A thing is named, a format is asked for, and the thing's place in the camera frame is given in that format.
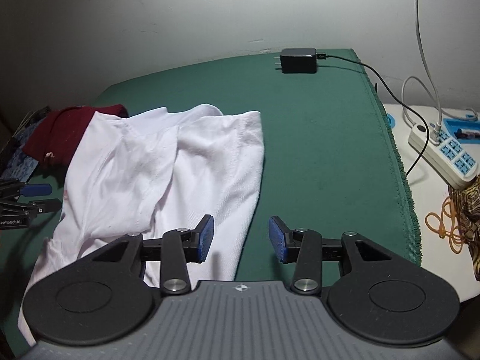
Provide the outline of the white t-shirt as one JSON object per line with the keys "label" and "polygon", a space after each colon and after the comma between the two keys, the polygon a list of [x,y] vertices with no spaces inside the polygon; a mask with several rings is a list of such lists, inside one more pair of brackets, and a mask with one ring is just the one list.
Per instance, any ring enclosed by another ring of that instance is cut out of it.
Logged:
{"label": "white t-shirt", "polygon": [[210,104],[129,118],[94,114],[64,182],[63,207],[30,277],[36,283],[124,234],[159,238],[214,219],[207,260],[192,283],[231,281],[260,194],[261,114]]}

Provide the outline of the blue patterned fabric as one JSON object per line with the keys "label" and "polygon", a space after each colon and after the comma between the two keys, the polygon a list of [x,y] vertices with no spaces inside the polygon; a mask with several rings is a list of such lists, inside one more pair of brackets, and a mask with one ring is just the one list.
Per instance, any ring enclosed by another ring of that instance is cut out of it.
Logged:
{"label": "blue patterned fabric", "polygon": [[6,169],[1,174],[3,179],[17,179],[26,182],[38,165],[38,160],[28,156],[23,149],[35,129],[45,119],[51,109],[46,106],[38,111],[30,111],[19,124],[10,141],[14,145],[13,153],[9,155]]}

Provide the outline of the dark red garment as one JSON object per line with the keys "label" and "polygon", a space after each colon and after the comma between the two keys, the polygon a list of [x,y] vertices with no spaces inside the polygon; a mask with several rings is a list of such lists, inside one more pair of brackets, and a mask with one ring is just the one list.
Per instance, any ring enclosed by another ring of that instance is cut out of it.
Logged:
{"label": "dark red garment", "polygon": [[38,161],[44,169],[68,167],[95,113],[128,117],[120,104],[105,107],[70,106],[51,111],[35,128],[23,152]]}

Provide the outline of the orange rubber bands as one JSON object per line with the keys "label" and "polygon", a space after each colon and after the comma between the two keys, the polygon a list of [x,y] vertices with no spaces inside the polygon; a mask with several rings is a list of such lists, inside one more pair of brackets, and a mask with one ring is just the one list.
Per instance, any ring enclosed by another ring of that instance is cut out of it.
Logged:
{"label": "orange rubber bands", "polygon": [[460,254],[466,244],[466,229],[460,222],[459,213],[451,196],[447,196],[439,212],[429,212],[425,226],[440,239],[448,242],[451,252]]}

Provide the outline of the white blue power strip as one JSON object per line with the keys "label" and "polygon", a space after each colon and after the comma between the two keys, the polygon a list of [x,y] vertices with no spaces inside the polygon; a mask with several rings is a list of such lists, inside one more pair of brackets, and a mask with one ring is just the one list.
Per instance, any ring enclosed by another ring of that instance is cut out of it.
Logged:
{"label": "white blue power strip", "polygon": [[407,119],[411,132],[408,144],[424,158],[453,189],[465,189],[479,174],[479,155],[468,145],[479,144],[479,121],[443,119],[433,143],[435,124],[429,128],[419,119]]}

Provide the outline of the leopard print fabric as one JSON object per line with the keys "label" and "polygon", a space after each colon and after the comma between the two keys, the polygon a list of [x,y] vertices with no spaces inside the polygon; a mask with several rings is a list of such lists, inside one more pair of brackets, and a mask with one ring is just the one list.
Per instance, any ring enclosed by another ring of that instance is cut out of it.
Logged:
{"label": "leopard print fabric", "polygon": [[479,226],[480,226],[480,186],[479,176],[465,189],[450,187],[449,197],[455,209],[455,217],[459,224],[462,242],[467,244],[473,263],[473,274],[479,281]]}

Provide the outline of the black power adapter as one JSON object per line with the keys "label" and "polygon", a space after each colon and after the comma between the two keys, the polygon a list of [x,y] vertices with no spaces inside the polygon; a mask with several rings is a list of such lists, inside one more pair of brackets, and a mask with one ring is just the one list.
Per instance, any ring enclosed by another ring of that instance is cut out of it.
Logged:
{"label": "black power adapter", "polygon": [[317,62],[326,58],[315,48],[285,48],[275,57],[276,69],[283,74],[315,74]]}

